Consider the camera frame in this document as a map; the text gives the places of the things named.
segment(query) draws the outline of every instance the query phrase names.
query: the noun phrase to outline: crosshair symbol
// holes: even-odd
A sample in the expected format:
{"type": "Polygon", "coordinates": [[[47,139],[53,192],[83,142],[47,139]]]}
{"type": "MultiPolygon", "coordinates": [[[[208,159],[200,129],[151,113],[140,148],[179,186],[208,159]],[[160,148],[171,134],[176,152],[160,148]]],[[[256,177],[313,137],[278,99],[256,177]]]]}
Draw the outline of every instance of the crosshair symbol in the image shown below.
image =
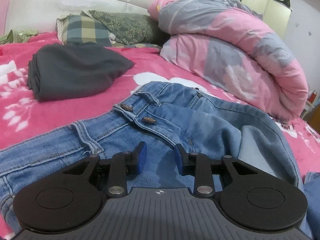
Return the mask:
{"type": "Polygon", "coordinates": [[[155,191],[155,193],[161,195],[161,194],[163,194],[163,193],[165,193],[165,192],[164,192],[163,190],[161,190],[161,189],[158,189],[157,191],[155,191]]]}

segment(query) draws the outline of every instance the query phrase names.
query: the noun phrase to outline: cabinet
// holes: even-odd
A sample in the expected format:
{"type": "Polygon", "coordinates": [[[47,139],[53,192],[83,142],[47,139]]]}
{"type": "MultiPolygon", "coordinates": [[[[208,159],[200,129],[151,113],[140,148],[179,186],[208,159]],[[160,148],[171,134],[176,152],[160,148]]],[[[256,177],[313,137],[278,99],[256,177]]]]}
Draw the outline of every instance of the cabinet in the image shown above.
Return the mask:
{"type": "Polygon", "coordinates": [[[263,14],[263,21],[279,35],[284,38],[285,31],[291,15],[291,9],[275,0],[240,0],[251,10],[263,14]]]}
{"type": "Polygon", "coordinates": [[[310,113],[307,113],[304,120],[320,134],[320,105],[317,105],[310,113]]]}

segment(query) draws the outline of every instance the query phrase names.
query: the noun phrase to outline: belt loop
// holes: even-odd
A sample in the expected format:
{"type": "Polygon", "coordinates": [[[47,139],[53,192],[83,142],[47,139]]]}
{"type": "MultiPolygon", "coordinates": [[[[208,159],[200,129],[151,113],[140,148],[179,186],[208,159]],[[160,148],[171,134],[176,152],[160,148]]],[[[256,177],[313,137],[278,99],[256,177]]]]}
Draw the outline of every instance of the belt loop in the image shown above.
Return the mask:
{"type": "Polygon", "coordinates": [[[149,98],[151,98],[152,102],[154,102],[156,104],[156,106],[161,106],[160,101],[154,96],[152,95],[150,92],[145,91],[145,90],[138,90],[134,93],[135,96],[137,95],[147,95],[149,98]]]}
{"type": "Polygon", "coordinates": [[[74,126],[76,128],[80,140],[89,146],[92,154],[99,154],[104,151],[101,145],[90,137],[82,121],[73,122],[70,126],[74,126]]]}

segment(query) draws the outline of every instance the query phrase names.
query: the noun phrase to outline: pillowcase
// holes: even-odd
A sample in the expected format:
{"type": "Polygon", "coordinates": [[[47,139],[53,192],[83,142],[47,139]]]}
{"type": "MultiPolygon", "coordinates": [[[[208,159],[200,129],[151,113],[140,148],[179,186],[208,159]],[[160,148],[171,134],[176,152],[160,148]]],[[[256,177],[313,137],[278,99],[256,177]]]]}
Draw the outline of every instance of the pillowcase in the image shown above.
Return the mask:
{"type": "Polygon", "coordinates": [[[169,34],[162,32],[158,22],[150,16],[137,13],[86,12],[115,35],[114,41],[125,45],[147,42],[162,46],[169,34]]]}
{"type": "Polygon", "coordinates": [[[118,43],[118,42],[113,42],[112,43],[112,47],[114,48],[156,48],[156,49],[161,49],[162,47],[156,44],[151,44],[151,43],[137,43],[137,44],[132,44],[132,45],[124,45],[122,43],[118,43]]]}
{"type": "Polygon", "coordinates": [[[111,47],[110,38],[115,36],[99,21],[87,16],[84,11],[80,15],[68,15],[57,19],[58,38],[63,44],[81,44],[94,42],[111,47]]]}

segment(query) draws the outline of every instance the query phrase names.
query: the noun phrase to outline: dark gray fabric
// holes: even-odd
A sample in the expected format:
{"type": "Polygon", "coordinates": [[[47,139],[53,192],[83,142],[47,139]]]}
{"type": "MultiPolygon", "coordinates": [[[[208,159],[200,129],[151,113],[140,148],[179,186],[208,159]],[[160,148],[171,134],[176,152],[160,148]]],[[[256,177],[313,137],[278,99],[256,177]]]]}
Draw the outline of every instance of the dark gray fabric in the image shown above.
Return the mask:
{"type": "Polygon", "coordinates": [[[39,101],[88,97],[105,91],[132,66],[93,42],[46,45],[29,61],[28,87],[39,101]]]}

